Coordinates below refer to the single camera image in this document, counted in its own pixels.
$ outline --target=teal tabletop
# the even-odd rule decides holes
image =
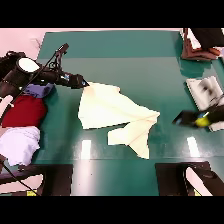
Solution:
[[[118,86],[136,104],[160,112],[149,133],[150,159],[138,158],[125,145],[107,145],[108,131],[125,125],[83,130],[77,116],[82,89],[57,86],[45,99],[48,114],[33,163],[74,164],[72,195],[158,195],[157,162],[209,161],[224,180],[224,132],[172,124],[182,110],[197,110],[187,78],[214,75],[224,85],[221,60],[182,60],[182,39],[175,31],[91,31],[46,33],[38,62],[45,63],[64,43],[69,44],[64,71]],[[91,141],[89,160],[81,157],[84,140]]]

